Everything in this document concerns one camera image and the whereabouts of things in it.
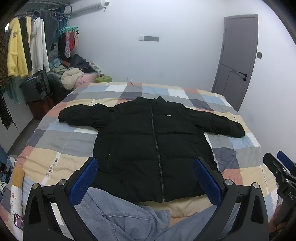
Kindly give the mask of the green hanger rack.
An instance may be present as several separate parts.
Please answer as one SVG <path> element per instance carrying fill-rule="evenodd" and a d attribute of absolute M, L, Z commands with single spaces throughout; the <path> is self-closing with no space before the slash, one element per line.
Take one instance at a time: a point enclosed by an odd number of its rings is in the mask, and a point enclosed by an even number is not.
<path fill-rule="evenodd" d="M 60 34 L 65 33 L 65 32 L 71 32 L 71 31 L 76 31 L 78 29 L 77 26 L 70 26 L 70 27 L 64 27 L 59 30 Z"/>

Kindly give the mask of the green box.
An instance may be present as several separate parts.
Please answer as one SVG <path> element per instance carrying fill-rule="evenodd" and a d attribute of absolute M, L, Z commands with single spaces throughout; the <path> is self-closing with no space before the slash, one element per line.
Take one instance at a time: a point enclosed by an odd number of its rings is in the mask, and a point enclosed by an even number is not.
<path fill-rule="evenodd" d="M 100 76 L 95 79 L 95 83 L 110 83 L 112 78 L 110 76 Z"/>

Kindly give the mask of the grey switch beside door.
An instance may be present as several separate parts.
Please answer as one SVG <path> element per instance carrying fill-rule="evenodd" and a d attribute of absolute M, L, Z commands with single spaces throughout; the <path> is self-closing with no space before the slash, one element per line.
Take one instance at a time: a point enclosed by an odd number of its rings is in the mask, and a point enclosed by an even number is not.
<path fill-rule="evenodd" d="M 262 53 L 261 52 L 257 52 L 257 58 L 262 59 Z"/>

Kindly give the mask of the black clothes pile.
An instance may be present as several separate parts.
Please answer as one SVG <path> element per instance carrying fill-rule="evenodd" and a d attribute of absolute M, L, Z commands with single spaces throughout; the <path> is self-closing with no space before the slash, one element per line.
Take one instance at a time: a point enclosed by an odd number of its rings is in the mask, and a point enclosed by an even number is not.
<path fill-rule="evenodd" d="M 86 59 L 82 58 L 80 55 L 75 54 L 70 59 L 70 67 L 71 68 L 78 68 L 83 73 L 93 73 L 95 72 L 91 67 L 89 62 L 86 61 Z"/>

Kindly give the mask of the cream fluffy garment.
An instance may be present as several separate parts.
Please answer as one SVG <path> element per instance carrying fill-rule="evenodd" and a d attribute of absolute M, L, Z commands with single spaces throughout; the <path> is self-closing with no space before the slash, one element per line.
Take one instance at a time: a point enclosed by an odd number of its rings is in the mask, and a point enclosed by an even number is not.
<path fill-rule="evenodd" d="M 83 74 L 84 73 L 79 68 L 70 68 L 66 70 L 61 77 L 63 87 L 67 90 L 72 90 L 77 79 Z"/>

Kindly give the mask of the grey wall switch panel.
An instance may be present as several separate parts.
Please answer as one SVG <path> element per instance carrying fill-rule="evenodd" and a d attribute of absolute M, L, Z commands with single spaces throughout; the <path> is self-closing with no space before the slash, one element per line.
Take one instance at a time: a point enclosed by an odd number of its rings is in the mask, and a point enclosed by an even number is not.
<path fill-rule="evenodd" d="M 139 41 L 158 42 L 159 37 L 156 36 L 139 36 Z"/>

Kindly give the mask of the white wall air conditioner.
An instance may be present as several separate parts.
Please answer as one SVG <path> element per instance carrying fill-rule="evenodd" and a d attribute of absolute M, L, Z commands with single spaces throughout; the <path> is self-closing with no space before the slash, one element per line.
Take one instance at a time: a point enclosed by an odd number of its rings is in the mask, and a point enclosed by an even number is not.
<path fill-rule="evenodd" d="M 109 6 L 110 1 L 106 0 L 80 0 L 71 1 L 72 6 L 72 18 L 76 18 L 82 15 L 93 13 L 96 11 L 104 10 Z"/>

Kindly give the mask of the grey bedroom door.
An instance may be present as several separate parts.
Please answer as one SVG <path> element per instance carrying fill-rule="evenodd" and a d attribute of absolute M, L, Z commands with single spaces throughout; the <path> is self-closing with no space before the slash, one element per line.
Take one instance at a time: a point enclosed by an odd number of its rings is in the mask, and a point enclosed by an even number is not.
<path fill-rule="evenodd" d="M 258 45 L 258 15 L 226 16 L 219 64 L 212 92 L 238 111 L 252 76 Z M 243 81 L 238 72 L 247 74 Z"/>

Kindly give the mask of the smartphone with pink screen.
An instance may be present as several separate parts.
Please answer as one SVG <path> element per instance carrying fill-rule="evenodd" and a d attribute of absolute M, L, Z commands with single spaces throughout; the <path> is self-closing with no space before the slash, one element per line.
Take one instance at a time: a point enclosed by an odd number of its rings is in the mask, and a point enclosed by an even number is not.
<path fill-rule="evenodd" d="M 14 224 L 20 230 L 23 230 L 23 218 L 17 213 L 14 214 Z"/>

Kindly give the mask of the yellow fleece jacket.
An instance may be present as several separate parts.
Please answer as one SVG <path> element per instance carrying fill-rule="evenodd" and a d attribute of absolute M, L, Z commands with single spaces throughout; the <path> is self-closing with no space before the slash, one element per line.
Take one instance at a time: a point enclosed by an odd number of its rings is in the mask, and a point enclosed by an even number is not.
<path fill-rule="evenodd" d="M 11 34 L 8 42 L 8 77 L 25 78 L 28 76 L 28 67 L 18 18 L 13 18 L 10 21 L 9 30 Z"/>

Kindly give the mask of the blue denim jeans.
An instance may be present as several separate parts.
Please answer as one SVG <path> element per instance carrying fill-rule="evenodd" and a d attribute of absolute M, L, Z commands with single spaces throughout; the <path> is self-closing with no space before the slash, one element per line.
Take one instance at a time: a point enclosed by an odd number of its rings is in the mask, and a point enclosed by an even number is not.
<path fill-rule="evenodd" d="M 90 187 L 75 209 L 97 240 L 194 240 L 216 207 L 173 224 L 168 209 L 138 206 Z"/>

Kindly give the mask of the white hooded sweater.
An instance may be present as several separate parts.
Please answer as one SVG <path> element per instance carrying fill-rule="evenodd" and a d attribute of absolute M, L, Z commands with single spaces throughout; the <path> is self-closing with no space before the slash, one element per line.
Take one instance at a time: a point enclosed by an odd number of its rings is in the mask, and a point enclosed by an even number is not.
<path fill-rule="evenodd" d="M 33 23 L 29 46 L 32 60 L 32 75 L 42 70 L 49 72 L 50 66 L 46 47 L 45 27 L 44 21 L 41 18 L 36 18 Z"/>

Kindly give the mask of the black puffer jacket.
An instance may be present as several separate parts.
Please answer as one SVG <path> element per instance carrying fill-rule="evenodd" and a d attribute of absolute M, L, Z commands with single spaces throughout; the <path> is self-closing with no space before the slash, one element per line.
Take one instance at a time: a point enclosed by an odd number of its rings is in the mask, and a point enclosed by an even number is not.
<path fill-rule="evenodd" d="M 74 105 L 58 119 L 98 131 L 93 148 L 98 172 L 91 186 L 133 203 L 203 195 L 194 161 L 202 158 L 217 169 L 205 134 L 245 135 L 236 121 L 161 97 L 138 97 L 114 107 Z"/>

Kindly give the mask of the houndstooth scarf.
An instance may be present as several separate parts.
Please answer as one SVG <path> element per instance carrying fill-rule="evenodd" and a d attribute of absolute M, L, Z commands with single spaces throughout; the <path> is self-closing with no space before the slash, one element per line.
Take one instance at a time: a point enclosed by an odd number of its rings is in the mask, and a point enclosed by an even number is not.
<path fill-rule="evenodd" d="M 7 104 L 4 100 L 3 91 L 0 89 L 0 116 L 1 116 L 1 122 L 4 125 L 4 127 L 8 130 L 12 125 L 14 125 L 16 128 L 16 124 L 12 119 L 11 113 L 9 112 L 9 109 L 7 107 Z"/>

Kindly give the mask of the black suitcase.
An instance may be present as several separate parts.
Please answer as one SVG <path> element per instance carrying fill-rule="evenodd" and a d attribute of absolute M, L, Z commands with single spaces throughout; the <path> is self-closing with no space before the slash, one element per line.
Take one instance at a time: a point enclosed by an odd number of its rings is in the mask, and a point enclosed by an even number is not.
<path fill-rule="evenodd" d="M 33 77 L 26 79 L 20 89 L 26 100 L 26 104 L 44 100 L 50 95 L 51 90 L 45 70 L 39 71 Z"/>

